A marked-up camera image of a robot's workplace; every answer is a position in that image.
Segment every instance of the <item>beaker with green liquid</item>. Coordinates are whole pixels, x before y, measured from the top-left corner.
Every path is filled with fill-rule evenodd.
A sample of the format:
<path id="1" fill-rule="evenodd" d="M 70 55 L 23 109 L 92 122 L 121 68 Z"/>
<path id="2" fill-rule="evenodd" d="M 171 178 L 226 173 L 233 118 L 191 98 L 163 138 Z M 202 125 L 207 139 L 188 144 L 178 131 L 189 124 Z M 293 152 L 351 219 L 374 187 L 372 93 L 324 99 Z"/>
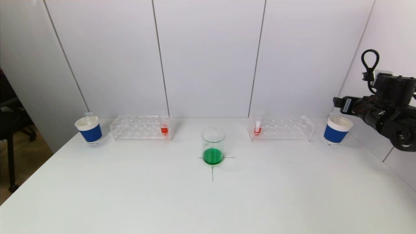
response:
<path id="1" fill-rule="evenodd" d="M 208 128 L 202 132 L 201 137 L 204 161 L 210 165 L 220 163 L 224 158 L 224 131 L 219 128 Z"/>

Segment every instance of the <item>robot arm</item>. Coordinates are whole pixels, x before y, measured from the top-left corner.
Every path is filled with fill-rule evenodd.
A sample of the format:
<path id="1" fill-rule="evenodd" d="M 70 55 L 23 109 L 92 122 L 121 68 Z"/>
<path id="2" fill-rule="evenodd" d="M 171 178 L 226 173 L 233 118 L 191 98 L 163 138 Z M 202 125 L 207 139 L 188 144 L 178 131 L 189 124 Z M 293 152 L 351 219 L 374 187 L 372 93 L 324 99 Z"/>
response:
<path id="1" fill-rule="evenodd" d="M 364 61 L 367 52 L 373 52 L 377 57 L 371 68 Z M 409 105 L 412 97 L 416 99 L 416 79 L 387 73 L 374 74 L 378 60 L 379 55 L 375 50 L 366 50 L 362 55 L 367 70 L 363 80 L 367 81 L 373 95 L 362 98 L 335 97 L 334 106 L 341 108 L 342 114 L 361 118 L 379 134 L 387 137 L 395 148 L 416 152 L 416 107 Z"/>

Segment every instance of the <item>test tube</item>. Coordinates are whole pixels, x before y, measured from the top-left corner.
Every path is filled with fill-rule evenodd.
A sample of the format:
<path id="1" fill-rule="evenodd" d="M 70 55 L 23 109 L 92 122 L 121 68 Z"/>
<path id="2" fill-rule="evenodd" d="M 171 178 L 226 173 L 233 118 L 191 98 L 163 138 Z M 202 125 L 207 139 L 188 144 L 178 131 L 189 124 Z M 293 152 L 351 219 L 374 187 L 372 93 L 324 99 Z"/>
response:
<path id="1" fill-rule="evenodd" d="M 264 111 L 257 111 L 254 116 L 254 135 L 258 136 L 261 133 L 261 122 L 263 121 L 263 117 L 265 115 Z"/>
<path id="2" fill-rule="evenodd" d="M 166 115 L 164 112 L 161 113 L 159 115 L 159 123 L 160 123 L 160 131 L 162 132 L 163 136 L 167 136 L 169 133 L 168 122 L 169 122 L 169 116 Z"/>

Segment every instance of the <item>blue and white cup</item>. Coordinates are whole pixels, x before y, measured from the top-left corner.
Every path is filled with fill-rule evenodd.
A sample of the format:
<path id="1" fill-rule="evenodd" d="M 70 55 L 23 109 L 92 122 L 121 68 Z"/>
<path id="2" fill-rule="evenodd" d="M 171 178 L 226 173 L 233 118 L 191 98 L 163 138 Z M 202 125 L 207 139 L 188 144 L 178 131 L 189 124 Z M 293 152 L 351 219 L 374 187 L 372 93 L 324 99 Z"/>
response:
<path id="1" fill-rule="evenodd" d="M 97 116 L 81 118 L 75 122 L 75 126 L 88 143 L 96 143 L 103 137 Z"/>
<path id="2" fill-rule="evenodd" d="M 324 138 L 330 144 L 340 143 L 354 124 L 351 120 L 341 116 L 330 116 Z"/>

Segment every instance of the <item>floor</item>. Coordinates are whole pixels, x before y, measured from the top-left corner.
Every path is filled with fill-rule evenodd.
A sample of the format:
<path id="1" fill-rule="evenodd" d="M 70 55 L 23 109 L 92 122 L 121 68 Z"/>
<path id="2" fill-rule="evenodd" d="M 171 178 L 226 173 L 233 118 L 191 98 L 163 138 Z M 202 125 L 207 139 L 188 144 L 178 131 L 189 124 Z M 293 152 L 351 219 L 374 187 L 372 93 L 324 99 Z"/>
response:
<path id="1" fill-rule="evenodd" d="M 14 135 L 16 184 L 22 185 L 52 155 L 42 135 L 33 126 L 37 138 L 30 142 L 29 137 L 21 132 Z M 0 205 L 10 195 L 9 170 L 7 168 L 7 142 L 0 143 Z"/>

